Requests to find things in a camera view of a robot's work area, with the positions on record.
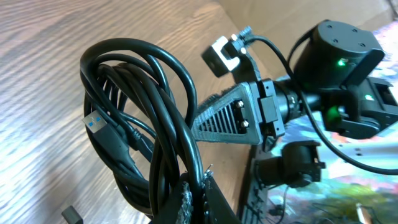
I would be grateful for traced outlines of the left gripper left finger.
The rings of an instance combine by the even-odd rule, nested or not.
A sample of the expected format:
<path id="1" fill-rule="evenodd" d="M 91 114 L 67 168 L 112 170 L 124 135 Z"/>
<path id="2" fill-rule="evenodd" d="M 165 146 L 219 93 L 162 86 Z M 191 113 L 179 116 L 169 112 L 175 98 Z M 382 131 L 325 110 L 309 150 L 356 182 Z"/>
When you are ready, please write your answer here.
<path id="1" fill-rule="evenodd" d="M 154 217 L 154 224 L 191 224 L 193 195 L 188 183 L 188 174 L 182 174 L 174 191 Z"/>

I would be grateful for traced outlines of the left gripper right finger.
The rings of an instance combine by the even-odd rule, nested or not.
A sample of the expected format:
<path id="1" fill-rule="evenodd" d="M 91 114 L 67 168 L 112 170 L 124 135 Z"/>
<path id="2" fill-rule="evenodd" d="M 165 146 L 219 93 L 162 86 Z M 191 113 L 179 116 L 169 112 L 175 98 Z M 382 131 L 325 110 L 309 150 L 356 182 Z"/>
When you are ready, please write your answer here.
<path id="1" fill-rule="evenodd" d="M 207 224 L 241 224 L 213 178 L 206 170 L 203 179 L 203 222 Z"/>

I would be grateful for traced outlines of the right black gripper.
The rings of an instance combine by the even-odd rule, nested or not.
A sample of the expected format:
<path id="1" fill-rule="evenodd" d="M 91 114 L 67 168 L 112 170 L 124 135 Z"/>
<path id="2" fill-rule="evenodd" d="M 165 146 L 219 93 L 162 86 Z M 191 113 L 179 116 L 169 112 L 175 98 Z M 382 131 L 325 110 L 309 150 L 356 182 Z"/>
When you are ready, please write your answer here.
<path id="1" fill-rule="evenodd" d="M 298 118 L 299 97 L 291 80 L 262 79 L 246 48 L 231 71 L 237 85 L 209 96 L 198 107 L 191 132 L 197 141 L 259 145 L 285 134 Z"/>

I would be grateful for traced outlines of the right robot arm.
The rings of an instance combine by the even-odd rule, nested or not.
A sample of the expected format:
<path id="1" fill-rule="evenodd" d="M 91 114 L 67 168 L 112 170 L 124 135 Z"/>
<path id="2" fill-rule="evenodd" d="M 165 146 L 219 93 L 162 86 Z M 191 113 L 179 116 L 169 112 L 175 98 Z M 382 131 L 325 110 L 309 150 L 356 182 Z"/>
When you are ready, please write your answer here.
<path id="1" fill-rule="evenodd" d="M 192 126 L 197 141 L 260 145 L 279 138 L 285 125 L 305 114 L 322 115 L 325 129 L 367 139 L 397 122 L 391 84 L 371 72 L 384 58 L 375 36 L 344 22 L 325 20 L 299 39 L 305 48 L 296 64 L 283 58 L 288 77 L 263 79 L 248 47 L 263 37 L 250 27 L 220 37 L 203 52 L 217 77 L 231 73 L 234 85 L 210 96 Z"/>

